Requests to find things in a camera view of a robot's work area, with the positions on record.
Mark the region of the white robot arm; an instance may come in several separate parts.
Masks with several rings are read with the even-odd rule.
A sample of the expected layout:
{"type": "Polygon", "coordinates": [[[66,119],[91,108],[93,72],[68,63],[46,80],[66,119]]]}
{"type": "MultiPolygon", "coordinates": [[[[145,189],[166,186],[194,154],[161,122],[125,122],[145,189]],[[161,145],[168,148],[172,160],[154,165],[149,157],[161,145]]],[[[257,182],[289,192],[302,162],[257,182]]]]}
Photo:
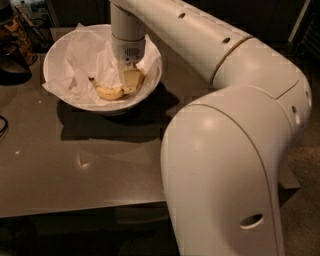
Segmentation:
{"type": "Polygon", "coordinates": [[[285,256],[278,179],[310,119],[312,94],[291,61],[183,0],[110,0],[118,59],[148,27],[214,90],[183,107],[161,146],[181,256],[285,256]]]}

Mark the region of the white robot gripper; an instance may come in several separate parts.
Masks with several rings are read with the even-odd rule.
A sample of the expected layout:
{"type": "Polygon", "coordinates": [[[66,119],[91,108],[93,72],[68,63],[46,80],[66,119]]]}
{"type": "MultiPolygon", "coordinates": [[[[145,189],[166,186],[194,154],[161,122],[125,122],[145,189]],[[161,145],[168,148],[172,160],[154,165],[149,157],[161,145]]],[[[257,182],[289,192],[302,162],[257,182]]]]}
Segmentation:
{"type": "Polygon", "coordinates": [[[139,63],[145,55],[146,37],[138,40],[126,40],[111,35],[112,52],[120,64],[125,65],[120,72],[120,80],[125,94],[132,94],[144,81],[144,73],[135,63],[139,63]]]}

